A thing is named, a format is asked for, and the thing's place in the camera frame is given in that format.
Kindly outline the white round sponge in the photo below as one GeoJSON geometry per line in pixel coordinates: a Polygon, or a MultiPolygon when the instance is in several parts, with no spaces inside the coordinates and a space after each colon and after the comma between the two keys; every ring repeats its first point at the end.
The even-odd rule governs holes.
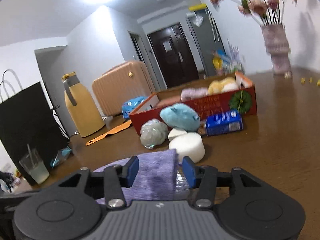
{"type": "Polygon", "coordinates": [[[189,157],[195,164],[205,155],[202,137],[198,133],[186,133],[173,139],[169,143],[170,150],[176,150],[178,163],[182,165],[184,157],[189,157]]]}

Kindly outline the purple microfibre cloth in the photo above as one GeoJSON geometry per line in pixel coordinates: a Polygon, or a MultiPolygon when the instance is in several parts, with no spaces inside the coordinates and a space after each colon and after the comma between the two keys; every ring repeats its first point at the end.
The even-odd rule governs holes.
{"type": "Polygon", "coordinates": [[[178,154],[166,150],[138,155],[139,170],[130,188],[123,188],[126,203],[132,200],[172,200],[176,191],[178,154]]]}

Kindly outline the white wedge sponge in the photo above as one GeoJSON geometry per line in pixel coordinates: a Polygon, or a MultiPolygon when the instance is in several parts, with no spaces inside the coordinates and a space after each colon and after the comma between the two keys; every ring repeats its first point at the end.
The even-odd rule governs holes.
{"type": "Polygon", "coordinates": [[[184,134],[187,134],[187,131],[182,128],[174,127],[168,134],[168,140],[171,142],[176,137],[182,136],[184,134]]]}

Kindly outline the pale green bath pouf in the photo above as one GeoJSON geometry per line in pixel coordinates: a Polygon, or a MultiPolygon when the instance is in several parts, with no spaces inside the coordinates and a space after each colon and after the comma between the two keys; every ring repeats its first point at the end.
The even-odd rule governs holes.
{"type": "Polygon", "coordinates": [[[141,127],[140,142],[145,148],[153,149],[161,145],[167,139],[168,134],[168,126],[165,123],[152,119],[141,127]]]}

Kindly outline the blue tissue packet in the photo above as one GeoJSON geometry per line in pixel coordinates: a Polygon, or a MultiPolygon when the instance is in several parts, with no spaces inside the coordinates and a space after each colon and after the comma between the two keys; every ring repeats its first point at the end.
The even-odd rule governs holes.
{"type": "Polygon", "coordinates": [[[214,136],[243,130],[243,122],[237,110],[214,114],[202,121],[197,132],[200,135],[214,136]]]}

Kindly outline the light blue plush toy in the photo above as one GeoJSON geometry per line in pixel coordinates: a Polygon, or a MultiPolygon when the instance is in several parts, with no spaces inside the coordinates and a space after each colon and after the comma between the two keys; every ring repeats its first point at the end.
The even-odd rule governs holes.
{"type": "Polygon", "coordinates": [[[159,116],[169,127],[181,128],[187,132],[196,132],[201,124],[199,115],[183,103],[165,107],[159,116]]]}

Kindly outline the lilac towel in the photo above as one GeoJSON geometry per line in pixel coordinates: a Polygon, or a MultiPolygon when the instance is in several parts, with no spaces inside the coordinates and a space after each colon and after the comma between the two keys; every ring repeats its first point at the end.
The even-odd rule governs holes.
{"type": "Polygon", "coordinates": [[[181,91],[181,101],[199,99],[208,95],[208,89],[202,88],[185,88],[181,91]]]}

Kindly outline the white and yellow alpaca plush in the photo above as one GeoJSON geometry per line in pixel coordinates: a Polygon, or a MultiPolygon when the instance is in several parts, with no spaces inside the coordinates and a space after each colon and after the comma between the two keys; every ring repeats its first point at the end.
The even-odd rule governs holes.
{"type": "Polygon", "coordinates": [[[208,87],[208,95],[221,94],[238,90],[240,85],[235,78],[227,77],[221,81],[213,81],[208,87]]]}

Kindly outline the pink layered sponge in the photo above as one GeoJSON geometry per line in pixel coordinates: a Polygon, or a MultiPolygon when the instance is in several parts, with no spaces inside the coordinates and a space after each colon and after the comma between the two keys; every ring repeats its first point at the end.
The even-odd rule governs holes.
{"type": "Polygon", "coordinates": [[[159,101],[155,107],[159,108],[159,107],[167,107],[167,106],[171,106],[175,103],[179,103],[181,101],[181,98],[177,98],[177,97],[172,97],[172,98],[167,98],[167,99],[163,99],[161,101],[159,101]]]}

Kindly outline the glass with straw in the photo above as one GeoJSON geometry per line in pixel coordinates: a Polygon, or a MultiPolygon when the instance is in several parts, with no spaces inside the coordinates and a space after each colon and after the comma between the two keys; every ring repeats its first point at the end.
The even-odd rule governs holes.
{"type": "Polygon", "coordinates": [[[27,153],[20,159],[19,163],[25,172],[40,185],[49,177],[49,171],[35,148],[31,148],[27,144],[27,150],[27,153]]]}

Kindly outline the orange plastic shoehorn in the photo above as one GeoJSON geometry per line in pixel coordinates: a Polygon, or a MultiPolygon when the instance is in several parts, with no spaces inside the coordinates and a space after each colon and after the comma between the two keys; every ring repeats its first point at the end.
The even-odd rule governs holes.
{"type": "Polygon", "coordinates": [[[86,146],[92,145],[92,144],[94,144],[94,143],[96,143],[96,142],[98,142],[98,141],[101,141],[101,140],[105,139],[106,137],[108,137],[108,136],[110,136],[110,135],[114,135],[114,134],[117,134],[117,133],[119,133],[119,132],[121,132],[121,131],[123,131],[123,130],[126,130],[126,129],[128,129],[131,125],[132,125],[132,121],[131,121],[131,120],[128,120],[128,121],[124,122],[123,124],[121,124],[121,125],[113,128],[113,129],[109,130],[108,132],[106,132],[106,133],[104,133],[104,134],[102,134],[102,135],[100,135],[100,136],[98,136],[98,137],[96,137],[96,138],[88,141],[88,142],[86,143],[86,146]]]}

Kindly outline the teal wrapper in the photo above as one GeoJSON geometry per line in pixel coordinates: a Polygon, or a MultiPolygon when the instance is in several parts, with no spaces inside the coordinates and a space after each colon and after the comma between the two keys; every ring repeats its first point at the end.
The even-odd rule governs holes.
{"type": "Polygon", "coordinates": [[[69,146],[61,150],[58,150],[57,155],[51,161],[50,166],[52,168],[59,166],[61,163],[65,162],[68,159],[71,153],[72,153],[72,149],[69,146]]]}

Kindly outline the blue tissue pack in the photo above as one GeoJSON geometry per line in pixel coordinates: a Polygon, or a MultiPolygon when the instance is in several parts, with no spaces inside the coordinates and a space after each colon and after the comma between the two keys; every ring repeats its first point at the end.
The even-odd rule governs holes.
{"type": "Polygon", "coordinates": [[[124,119],[129,119],[129,114],[143,101],[146,100],[146,96],[139,96],[136,98],[132,98],[125,103],[123,103],[121,107],[122,116],[124,119]]]}

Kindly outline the yellow thermos jug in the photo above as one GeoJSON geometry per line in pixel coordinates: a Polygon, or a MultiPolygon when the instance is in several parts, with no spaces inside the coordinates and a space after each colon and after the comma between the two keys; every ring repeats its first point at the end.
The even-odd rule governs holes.
{"type": "Polygon", "coordinates": [[[76,72],[65,74],[61,80],[65,89],[66,107],[80,136],[88,137],[102,129],[105,126],[103,118],[76,72]]]}

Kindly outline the black paper bag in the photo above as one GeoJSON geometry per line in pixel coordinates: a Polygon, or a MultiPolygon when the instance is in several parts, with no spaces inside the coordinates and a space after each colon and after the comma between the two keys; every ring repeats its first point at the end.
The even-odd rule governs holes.
{"type": "Polygon", "coordinates": [[[37,150],[50,171],[58,151],[68,146],[69,139],[63,136],[40,82],[1,102],[1,142],[18,171],[32,186],[36,181],[20,164],[28,150],[37,150]]]}

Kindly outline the red cardboard box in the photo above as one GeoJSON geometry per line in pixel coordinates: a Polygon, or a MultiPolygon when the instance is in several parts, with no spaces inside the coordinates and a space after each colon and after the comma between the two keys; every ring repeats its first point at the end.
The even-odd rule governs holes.
{"type": "Polygon", "coordinates": [[[208,95],[199,99],[186,101],[185,104],[191,107],[200,117],[201,120],[208,116],[222,113],[230,109],[236,109],[241,115],[256,115],[257,100],[255,94],[255,86],[253,82],[244,74],[234,72],[225,76],[214,76],[203,80],[195,80],[180,86],[152,93],[145,101],[138,105],[130,114],[130,120],[137,134],[143,124],[151,119],[161,120],[159,114],[165,107],[156,108],[155,105],[167,98],[181,98],[181,91],[185,88],[202,88],[209,87],[213,81],[220,81],[227,77],[235,78],[240,85],[238,90],[208,95]]]}

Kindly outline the peach ribbed suitcase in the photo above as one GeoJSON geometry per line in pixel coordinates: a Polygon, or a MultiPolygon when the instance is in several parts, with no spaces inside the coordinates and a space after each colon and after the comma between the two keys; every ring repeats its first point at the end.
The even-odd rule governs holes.
{"type": "Polygon", "coordinates": [[[123,103],[128,100],[156,91],[145,63],[135,60],[109,69],[93,81],[92,90],[106,116],[121,113],[123,103]]]}

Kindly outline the dark brown door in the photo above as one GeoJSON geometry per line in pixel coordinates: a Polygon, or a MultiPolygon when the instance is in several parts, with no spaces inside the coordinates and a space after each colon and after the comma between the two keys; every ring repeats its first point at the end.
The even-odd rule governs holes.
{"type": "Polygon", "coordinates": [[[148,35],[168,88],[199,79],[191,49],[179,23],[148,35]]]}

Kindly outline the fallen petal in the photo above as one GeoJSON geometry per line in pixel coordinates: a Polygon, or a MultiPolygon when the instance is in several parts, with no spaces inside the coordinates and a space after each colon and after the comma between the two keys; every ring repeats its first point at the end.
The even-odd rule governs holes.
{"type": "Polygon", "coordinates": [[[291,79],[291,78],[292,78],[292,73],[291,73],[291,72],[286,72],[286,73],[284,74],[284,78],[285,78],[285,79],[291,79]]]}

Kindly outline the grey refrigerator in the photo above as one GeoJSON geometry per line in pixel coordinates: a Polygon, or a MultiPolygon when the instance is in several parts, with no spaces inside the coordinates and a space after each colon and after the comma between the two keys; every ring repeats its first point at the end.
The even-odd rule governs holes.
{"type": "Polygon", "coordinates": [[[211,12],[208,9],[192,11],[187,13],[186,19],[205,74],[216,76],[213,56],[215,52],[225,53],[225,48],[211,12]]]}

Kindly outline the yellow flower crumbs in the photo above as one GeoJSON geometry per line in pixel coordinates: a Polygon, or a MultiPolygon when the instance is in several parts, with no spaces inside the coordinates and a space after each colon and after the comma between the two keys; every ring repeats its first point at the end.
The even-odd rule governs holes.
{"type": "MultiPolygon", "coordinates": [[[[302,77],[302,78],[300,79],[300,83],[301,83],[302,85],[306,84],[307,82],[308,82],[308,83],[313,83],[313,78],[310,77],[309,79],[306,79],[305,77],[302,77]]],[[[320,79],[318,79],[318,80],[316,81],[316,86],[317,86],[317,87],[320,86],[320,79]]]]}

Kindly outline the pink ceramic vase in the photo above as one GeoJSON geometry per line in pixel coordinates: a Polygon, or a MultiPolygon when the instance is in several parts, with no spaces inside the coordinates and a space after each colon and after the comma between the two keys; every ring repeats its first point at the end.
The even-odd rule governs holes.
{"type": "Polygon", "coordinates": [[[290,46],[281,24],[271,24],[261,27],[266,52],[271,57],[274,75],[285,75],[291,72],[289,60],[290,46]]]}

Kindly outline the yellow box on fridge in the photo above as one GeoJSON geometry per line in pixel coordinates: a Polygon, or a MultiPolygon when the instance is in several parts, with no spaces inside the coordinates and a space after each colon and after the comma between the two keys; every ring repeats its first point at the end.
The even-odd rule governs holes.
{"type": "Polygon", "coordinates": [[[207,9],[207,5],[205,3],[201,3],[201,4],[197,4],[189,7],[190,11],[199,11],[199,10],[205,10],[205,9],[207,9]]]}

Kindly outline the dried pink roses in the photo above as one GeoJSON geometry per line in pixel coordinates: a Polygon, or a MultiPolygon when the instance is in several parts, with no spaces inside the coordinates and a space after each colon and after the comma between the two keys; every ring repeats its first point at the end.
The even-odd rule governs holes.
{"type": "MultiPolygon", "coordinates": [[[[225,0],[209,0],[213,7],[218,8],[225,0]]],[[[238,5],[239,12],[251,17],[257,24],[264,27],[269,25],[283,25],[285,5],[289,0],[229,0],[238,5]]],[[[297,0],[290,0],[297,5],[297,0]]]]}

